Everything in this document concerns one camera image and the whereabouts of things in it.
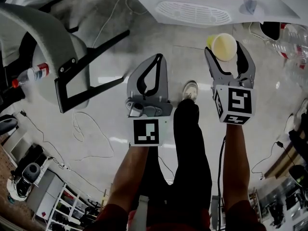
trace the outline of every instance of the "black pants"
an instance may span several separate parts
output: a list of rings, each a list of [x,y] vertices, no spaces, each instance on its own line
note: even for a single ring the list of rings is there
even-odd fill
[[[209,209],[212,179],[198,121],[198,106],[189,99],[182,101],[174,113],[173,123],[178,157],[174,182],[171,186],[167,184],[158,163],[158,148],[150,147],[132,209],[137,208],[140,195],[149,197],[149,205],[165,205],[166,200],[167,206],[174,208]]]

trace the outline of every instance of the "air vent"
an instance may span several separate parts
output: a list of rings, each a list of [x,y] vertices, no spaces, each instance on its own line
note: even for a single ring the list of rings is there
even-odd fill
[[[163,1],[155,10],[171,19],[197,25],[217,26],[231,22],[226,11],[193,3]]]

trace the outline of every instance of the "person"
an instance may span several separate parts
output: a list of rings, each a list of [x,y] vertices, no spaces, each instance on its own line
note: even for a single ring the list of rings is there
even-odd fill
[[[197,93],[197,83],[188,82],[174,113],[178,169],[173,184],[164,180],[157,147],[129,147],[115,175],[107,205],[85,231],[126,230],[140,195],[149,197],[147,230],[210,230],[212,179],[198,125],[199,108],[194,103]],[[227,231],[266,230],[248,201],[249,176],[242,126],[227,124],[223,163]]]

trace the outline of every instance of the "white cable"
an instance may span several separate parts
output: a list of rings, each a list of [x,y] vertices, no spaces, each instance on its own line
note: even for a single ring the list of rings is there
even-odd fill
[[[129,5],[128,5],[128,0],[125,0],[125,5],[126,5],[126,7],[127,7],[132,13],[137,14],[137,15],[143,15],[143,14],[145,14],[145,13],[148,12],[147,10],[146,10],[145,12],[142,12],[142,13],[138,13],[138,12],[133,11],[133,10],[129,7]]]
[[[100,34],[101,34],[101,32],[103,31],[104,27],[107,25],[107,23],[108,23],[109,20],[111,19],[112,15],[114,14],[114,11],[115,11],[115,9],[116,9],[116,6],[117,6],[117,4],[118,4],[119,2],[120,2],[120,0],[116,1],[115,6],[114,6],[114,8],[112,9],[112,12],[111,12],[109,18],[107,19],[107,21],[104,23],[104,25],[101,27],[99,33],[97,34],[97,36],[96,36],[96,38],[95,38],[95,40],[94,40],[94,42],[93,42],[93,44],[92,44],[92,48],[94,48],[95,43],[96,43],[98,37],[100,36]]]
[[[95,123],[95,125],[97,126],[97,128],[99,129],[99,131],[101,132],[101,134],[102,134],[102,135],[104,136],[104,138],[108,141],[109,147],[110,147],[110,149],[111,149],[111,151],[112,151],[112,156],[86,156],[86,157],[84,157],[84,158],[77,159],[77,160],[74,160],[74,161],[83,161],[84,159],[90,158],[90,157],[93,157],[93,158],[113,158],[113,157],[115,156],[115,151],[114,151],[114,149],[113,149],[113,147],[112,147],[112,145],[111,145],[109,139],[106,137],[106,135],[104,135],[104,133],[102,132],[100,126],[96,123],[96,121],[95,121],[90,115],[88,115],[87,113],[84,113],[84,112],[76,112],[76,113],[74,113],[74,110],[73,110],[73,122],[72,122],[73,128],[75,129],[75,131],[76,131],[77,133],[79,133],[79,134],[82,136],[82,140],[79,140],[79,139],[75,136],[74,131],[73,131],[73,136],[75,137],[75,139],[78,140],[78,141],[81,142],[81,143],[83,143],[83,142],[85,141],[85,137],[84,137],[84,135],[83,135],[83,133],[82,133],[82,130],[81,130],[81,128],[80,128],[80,126],[79,126],[79,124],[78,124],[78,122],[77,122],[77,119],[76,119],[76,115],[77,115],[77,114],[83,114],[83,115],[89,117],[89,118]]]

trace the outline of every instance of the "gray chair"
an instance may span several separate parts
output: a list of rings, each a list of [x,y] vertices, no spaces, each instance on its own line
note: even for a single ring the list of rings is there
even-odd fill
[[[89,64],[127,37],[129,30],[91,49],[48,13],[19,5],[0,4],[3,67],[9,67],[19,59],[19,47],[27,32],[37,43],[33,52],[33,66],[47,63],[50,69],[50,74],[37,82],[38,90],[47,101],[58,104],[61,113],[74,107],[85,108],[90,98],[123,82],[122,77],[91,87]]]

